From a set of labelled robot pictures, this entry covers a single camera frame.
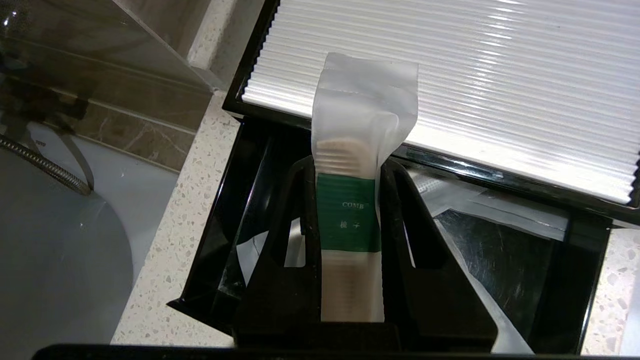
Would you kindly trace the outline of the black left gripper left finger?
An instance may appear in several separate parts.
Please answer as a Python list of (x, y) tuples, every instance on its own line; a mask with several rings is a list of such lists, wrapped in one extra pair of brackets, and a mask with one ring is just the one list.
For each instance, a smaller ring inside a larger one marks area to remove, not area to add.
[[(302, 347), (322, 307), (322, 255), (315, 168), (307, 156), (293, 164), (281, 185), (262, 251), (232, 324), (239, 348)], [(305, 264), (286, 267), (291, 222), (300, 219)]]

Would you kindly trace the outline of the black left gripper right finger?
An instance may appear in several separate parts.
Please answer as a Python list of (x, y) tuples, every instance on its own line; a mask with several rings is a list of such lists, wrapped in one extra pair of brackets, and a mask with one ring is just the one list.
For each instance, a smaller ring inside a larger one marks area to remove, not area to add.
[(491, 348), (498, 326), (446, 244), (407, 169), (381, 167), (382, 298), (402, 348)]

